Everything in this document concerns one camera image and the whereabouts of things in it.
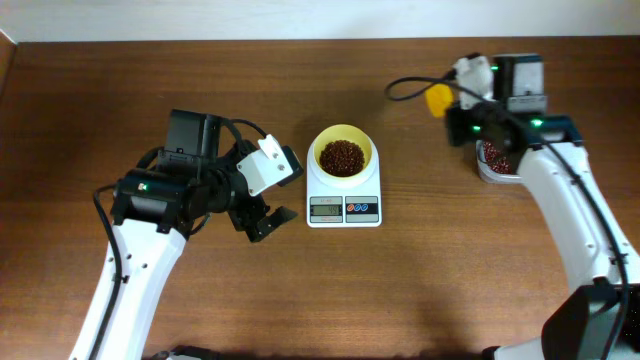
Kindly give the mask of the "yellow plastic measuring scoop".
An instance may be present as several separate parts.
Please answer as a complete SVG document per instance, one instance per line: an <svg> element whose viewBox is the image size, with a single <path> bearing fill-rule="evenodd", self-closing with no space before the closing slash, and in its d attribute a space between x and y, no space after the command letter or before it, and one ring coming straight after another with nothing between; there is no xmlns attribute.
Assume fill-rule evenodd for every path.
<svg viewBox="0 0 640 360"><path fill-rule="evenodd" d="M427 108L435 118L444 117L446 110L454 102L452 90L443 84L433 84L425 91L424 96Z"/></svg>

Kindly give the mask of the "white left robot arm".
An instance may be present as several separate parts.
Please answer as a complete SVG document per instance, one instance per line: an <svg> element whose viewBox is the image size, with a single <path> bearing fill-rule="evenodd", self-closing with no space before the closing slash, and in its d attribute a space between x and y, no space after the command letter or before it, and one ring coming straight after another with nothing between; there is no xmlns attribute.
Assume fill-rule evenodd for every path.
<svg viewBox="0 0 640 360"><path fill-rule="evenodd" d="M228 214L252 243L296 217L270 209L261 195L302 175L295 152L267 133L256 143L244 139L238 123L172 110L165 144L108 186L111 210L93 196L108 247L71 358L141 358L169 275L212 215Z"/></svg>

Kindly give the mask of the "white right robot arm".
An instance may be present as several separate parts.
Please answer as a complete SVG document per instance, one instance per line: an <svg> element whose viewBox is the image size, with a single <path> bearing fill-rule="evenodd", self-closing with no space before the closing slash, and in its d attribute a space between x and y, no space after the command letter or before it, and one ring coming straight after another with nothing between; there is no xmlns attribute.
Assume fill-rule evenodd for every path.
<svg viewBox="0 0 640 360"><path fill-rule="evenodd" d="M593 177L567 115L550 115L537 54L474 53L447 77L459 99L446 111L454 146L490 142L533 196L556 244L569 297L538 337L484 350L485 359L636 359L639 254Z"/></svg>

